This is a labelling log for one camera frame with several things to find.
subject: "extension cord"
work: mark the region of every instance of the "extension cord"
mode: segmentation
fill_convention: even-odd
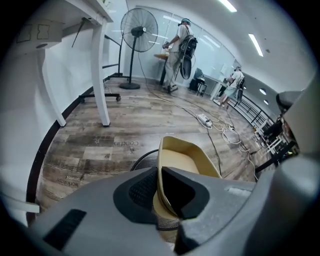
[[[209,128],[212,128],[213,123],[205,114],[198,114],[197,117],[198,120],[200,120],[204,125],[206,125]]]

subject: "tan plastic part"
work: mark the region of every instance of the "tan plastic part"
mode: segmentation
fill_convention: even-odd
[[[162,167],[174,167],[187,172],[222,179],[214,164],[200,147],[172,136],[165,136],[162,138],[159,146],[157,164],[158,199],[161,205],[165,206],[174,215],[176,215],[176,213],[171,207],[164,192]]]

